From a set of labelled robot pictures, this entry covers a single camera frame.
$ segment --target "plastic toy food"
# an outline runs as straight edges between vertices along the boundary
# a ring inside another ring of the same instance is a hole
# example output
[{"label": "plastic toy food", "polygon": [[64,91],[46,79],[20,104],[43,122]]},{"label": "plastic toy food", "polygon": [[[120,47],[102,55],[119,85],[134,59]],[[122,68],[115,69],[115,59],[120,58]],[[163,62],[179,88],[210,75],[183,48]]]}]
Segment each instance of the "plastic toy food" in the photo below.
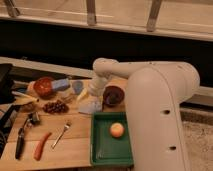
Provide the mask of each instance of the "plastic toy food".
[{"label": "plastic toy food", "polygon": [[69,107],[62,101],[48,102],[43,106],[43,111],[46,113],[65,113],[69,110]]},{"label": "plastic toy food", "polygon": [[124,126],[119,122],[113,123],[110,126],[110,134],[115,138],[121,137],[124,134]]},{"label": "plastic toy food", "polygon": [[53,93],[51,82],[54,79],[51,77],[41,77],[33,85],[34,90],[40,97],[46,97]]},{"label": "plastic toy food", "polygon": [[42,137],[42,139],[39,141],[39,143],[38,143],[38,145],[37,145],[37,147],[36,147],[36,150],[35,150],[35,152],[34,152],[34,159],[35,160],[40,160],[41,159],[41,155],[42,155],[42,151],[43,151],[43,148],[44,148],[44,144],[45,144],[45,142],[47,141],[47,139],[49,138],[49,136],[51,136],[52,135],[52,133],[51,132],[48,132],[48,133],[46,133],[43,137]]}]

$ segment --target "table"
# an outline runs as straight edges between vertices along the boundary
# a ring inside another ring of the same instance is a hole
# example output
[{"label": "table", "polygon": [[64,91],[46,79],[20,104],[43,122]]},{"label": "table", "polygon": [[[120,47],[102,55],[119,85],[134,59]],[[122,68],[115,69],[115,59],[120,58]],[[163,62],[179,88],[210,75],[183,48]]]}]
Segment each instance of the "table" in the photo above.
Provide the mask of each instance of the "table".
[{"label": "table", "polygon": [[[83,80],[84,86],[88,85],[89,80]],[[122,89],[125,88],[126,81],[124,79],[114,78],[108,85],[117,85]],[[29,84],[27,93],[34,97],[37,94],[33,90],[34,82]],[[20,160],[15,159],[16,141],[18,130],[24,123],[27,114],[20,110],[15,119],[8,142],[0,160],[0,170],[41,170],[56,168],[76,168],[91,167],[90,164],[90,128],[91,115],[80,114],[77,111],[76,97],[68,104],[69,112],[65,114],[51,115],[43,112],[42,106],[48,100],[40,99],[37,105],[37,111],[40,116],[41,124],[30,128],[26,131],[25,147]],[[103,111],[124,111],[124,102],[116,108],[105,107]],[[67,120],[72,122],[70,129],[64,134],[57,146],[52,149],[51,144],[61,133]],[[33,158],[35,148],[39,140],[45,133],[52,132],[52,135],[45,143],[43,154],[40,161]]]}]

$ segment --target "metal utensil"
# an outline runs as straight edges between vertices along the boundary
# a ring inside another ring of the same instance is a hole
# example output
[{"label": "metal utensil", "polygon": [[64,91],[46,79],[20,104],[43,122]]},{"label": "metal utensil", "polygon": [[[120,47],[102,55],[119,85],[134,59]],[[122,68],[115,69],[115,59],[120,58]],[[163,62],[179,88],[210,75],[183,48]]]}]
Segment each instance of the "metal utensil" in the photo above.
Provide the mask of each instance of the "metal utensil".
[{"label": "metal utensil", "polygon": [[61,134],[56,138],[55,142],[51,145],[52,149],[55,148],[56,144],[58,143],[58,141],[61,139],[61,137],[64,135],[64,133],[70,128],[71,124],[70,122],[67,122],[65,125],[64,125],[64,129],[63,131],[61,132]]},{"label": "metal utensil", "polygon": [[40,119],[39,119],[38,113],[35,112],[35,113],[28,114],[28,117],[26,118],[24,124],[22,125],[22,127],[18,131],[18,139],[17,139],[17,143],[16,143],[16,153],[15,153],[16,159],[18,159],[18,160],[20,159],[21,153],[22,153],[23,148],[24,148],[25,129],[27,127],[38,125],[39,123],[40,123]]}]

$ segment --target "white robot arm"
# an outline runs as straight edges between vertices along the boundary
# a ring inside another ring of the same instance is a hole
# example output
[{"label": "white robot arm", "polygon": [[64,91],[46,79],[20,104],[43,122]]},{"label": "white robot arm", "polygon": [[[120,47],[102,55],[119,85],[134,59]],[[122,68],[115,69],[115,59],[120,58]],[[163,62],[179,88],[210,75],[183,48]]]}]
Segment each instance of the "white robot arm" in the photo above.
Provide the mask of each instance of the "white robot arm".
[{"label": "white robot arm", "polygon": [[185,62],[93,64],[91,95],[102,95],[111,75],[128,78],[125,106],[135,171],[189,171],[179,104],[198,89],[196,69]]}]

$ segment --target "black handle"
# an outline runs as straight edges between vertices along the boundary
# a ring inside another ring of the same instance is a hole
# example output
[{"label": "black handle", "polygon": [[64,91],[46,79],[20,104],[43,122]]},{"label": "black handle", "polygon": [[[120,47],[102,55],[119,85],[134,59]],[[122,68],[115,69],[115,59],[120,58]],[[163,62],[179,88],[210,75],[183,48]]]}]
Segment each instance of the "black handle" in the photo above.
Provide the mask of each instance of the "black handle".
[{"label": "black handle", "polygon": [[24,136],[19,135],[18,140],[17,140],[17,144],[16,144],[16,155],[15,155],[16,159],[20,158],[21,153],[23,151],[23,147],[24,147]]},{"label": "black handle", "polygon": [[9,109],[5,112],[5,114],[3,115],[3,117],[0,119],[0,129],[4,128],[4,125],[6,124],[6,122],[8,121],[8,119],[10,118],[12,112],[14,110],[18,110],[20,108],[20,106],[14,106],[11,105],[9,107]]}]

